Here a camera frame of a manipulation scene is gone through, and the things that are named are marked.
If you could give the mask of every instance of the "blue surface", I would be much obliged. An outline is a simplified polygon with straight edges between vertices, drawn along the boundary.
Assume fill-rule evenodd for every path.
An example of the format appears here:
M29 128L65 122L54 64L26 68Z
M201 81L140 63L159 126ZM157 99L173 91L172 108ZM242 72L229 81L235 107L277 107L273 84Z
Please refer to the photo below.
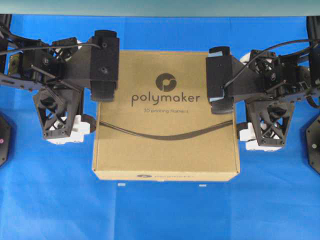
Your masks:
M304 17L125 18L15 15L13 33L45 42L94 30L118 32L121 49L207 51L251 49L305 39ZM296 51L296 44L277 53ZM94 135L63 146L42 140L32 95L1 87L0 111L14 126L10 158L0 168L3 240L319 240L320 175L308 165L304 130L319 111L298 102L286 147L245 151L230 182L134 182L118 187L91 171ZM96 104L85 92L85 112ZM237 121L245 120L237 104Z

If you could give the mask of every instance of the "black 3d printed part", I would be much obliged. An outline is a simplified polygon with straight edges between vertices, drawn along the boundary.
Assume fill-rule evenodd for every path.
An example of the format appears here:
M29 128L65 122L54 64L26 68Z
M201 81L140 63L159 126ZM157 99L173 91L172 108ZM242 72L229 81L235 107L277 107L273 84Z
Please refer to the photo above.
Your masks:
M309 164L320 174L320 116L306 129Z
M3 116L0 115L0 166L8 159L10 133L11 127Z

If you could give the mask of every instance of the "black bracket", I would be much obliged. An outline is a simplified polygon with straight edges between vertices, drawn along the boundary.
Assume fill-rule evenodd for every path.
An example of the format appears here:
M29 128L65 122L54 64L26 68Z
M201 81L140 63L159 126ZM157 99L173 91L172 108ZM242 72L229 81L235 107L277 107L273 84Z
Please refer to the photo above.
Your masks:
M8 159L11 127L0 115L0 166Z
M306 129L309 164L320 174L320 116Z

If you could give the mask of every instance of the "printed logo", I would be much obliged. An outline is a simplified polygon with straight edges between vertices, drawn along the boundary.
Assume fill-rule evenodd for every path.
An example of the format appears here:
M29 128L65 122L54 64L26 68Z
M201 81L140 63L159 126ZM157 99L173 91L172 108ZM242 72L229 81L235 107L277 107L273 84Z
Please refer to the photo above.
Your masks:
M170 73L162 73L156 78L155 84L160 91L170 92L177 86L177 80Z
M139 178L151 178L152 176L151 175L147 175L147 174L141 174L141 175L138 175L137 177L139 177Z

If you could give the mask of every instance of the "polymaker logo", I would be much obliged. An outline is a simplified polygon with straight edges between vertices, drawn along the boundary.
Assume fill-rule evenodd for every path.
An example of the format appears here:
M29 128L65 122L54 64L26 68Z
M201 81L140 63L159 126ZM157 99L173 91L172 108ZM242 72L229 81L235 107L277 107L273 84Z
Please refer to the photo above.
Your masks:
M177 86L177 80L170 73L162 73L156 78L155 84L160 91L170 92Z

